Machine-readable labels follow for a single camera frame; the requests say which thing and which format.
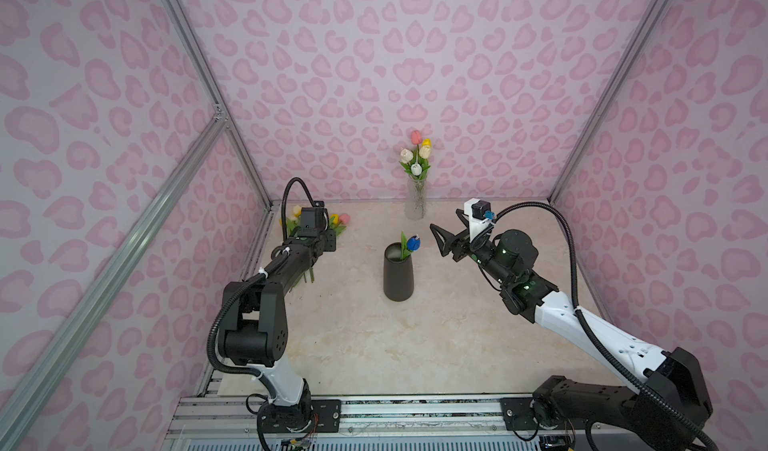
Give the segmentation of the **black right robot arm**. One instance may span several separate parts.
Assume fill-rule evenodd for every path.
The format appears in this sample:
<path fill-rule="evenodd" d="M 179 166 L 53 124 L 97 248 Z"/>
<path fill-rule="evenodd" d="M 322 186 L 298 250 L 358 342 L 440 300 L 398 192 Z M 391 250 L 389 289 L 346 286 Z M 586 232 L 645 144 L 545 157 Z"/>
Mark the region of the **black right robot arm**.
<path fill-rule="evenodd" d="M 561 336 L 621 380 L 609 386 L 549 377 L 530 401 L 528 419 L 536 431 L 574 431 L 582 423 L 594 447 L 593 429 L 601 424 L 629 431 L 653 450 L 717 449 L 704 430 L 713 406 L 698 359 L 680 347 L 666 350 L 643 341 L 581 306 L 575 257 L 568 258 L 568 292 L 539 275 L 532 238 L 497 228 L 503 217 L 526 206 L 495 213 L 489 202 L 471 199 L 456 212 L 462 231 L 436 224 L 430 231 L 442 256 L 474 262 L 510 314 Z"/>

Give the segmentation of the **black tapered vase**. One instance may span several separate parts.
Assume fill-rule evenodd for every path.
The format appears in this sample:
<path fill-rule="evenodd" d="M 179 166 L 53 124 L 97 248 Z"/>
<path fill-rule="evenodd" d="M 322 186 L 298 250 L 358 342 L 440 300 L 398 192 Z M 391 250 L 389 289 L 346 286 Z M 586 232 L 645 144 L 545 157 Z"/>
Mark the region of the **black tapered vase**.
<path fill-rule="evenodd" d="M 415 279 L 413 260 L 401 257 L 401 245 L 392 243 L 384 251 L 383 292 L 394 302 L 403 302 L 414 293 Z"/>

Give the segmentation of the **blue tulip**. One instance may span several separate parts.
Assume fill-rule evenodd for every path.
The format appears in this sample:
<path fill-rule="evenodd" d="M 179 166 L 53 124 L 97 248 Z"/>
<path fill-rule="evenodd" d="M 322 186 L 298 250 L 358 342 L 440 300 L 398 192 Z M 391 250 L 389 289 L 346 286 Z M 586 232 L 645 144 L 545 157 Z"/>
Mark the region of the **blue tulip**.
<path fill-rule="evenodd" d="M 421 247 L 421 239 L 418 235 L 407 236 L 401 233 L 399 258 L 401 261 L 407 260 L 415 251 Z"/>

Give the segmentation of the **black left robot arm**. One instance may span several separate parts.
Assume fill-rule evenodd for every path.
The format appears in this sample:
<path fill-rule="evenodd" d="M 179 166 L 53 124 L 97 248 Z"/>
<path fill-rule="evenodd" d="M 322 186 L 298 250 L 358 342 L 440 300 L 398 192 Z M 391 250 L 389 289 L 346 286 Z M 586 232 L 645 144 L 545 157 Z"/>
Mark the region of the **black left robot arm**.
<path fill-rule="evenodd" d="M 267 265 L 243 281 L 229 283 L 206 341 L 206 356 L 214 370 L 248 375 L 266 389 L 256 397 L 259 408 L 246 408 L 256 417 L 256 436 L 263 450 L 271 448 L 266 423 L 279 430 L 311 434 L 319 424 L 312 395 L 285 356 L 289 328 L 285 298 L 319 258 L 337 248 L 337 234 L 325 204 L 312 197 L 308 185 L 291 178 L 281 198 L 282 244 Z"/>

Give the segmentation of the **clear glass vase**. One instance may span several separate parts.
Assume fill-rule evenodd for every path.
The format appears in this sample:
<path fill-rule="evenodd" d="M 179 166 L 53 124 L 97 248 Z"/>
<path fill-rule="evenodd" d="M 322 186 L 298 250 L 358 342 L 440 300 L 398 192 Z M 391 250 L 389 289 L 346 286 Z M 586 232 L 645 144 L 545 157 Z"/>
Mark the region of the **clear glass vase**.
<path fill-rule="evenodd" d="M 405 215 L 413 221 L 421 220 L 426 215 L 426 184 L 423 180 L 409 178 L 407 181 L 407 200 Z"/>

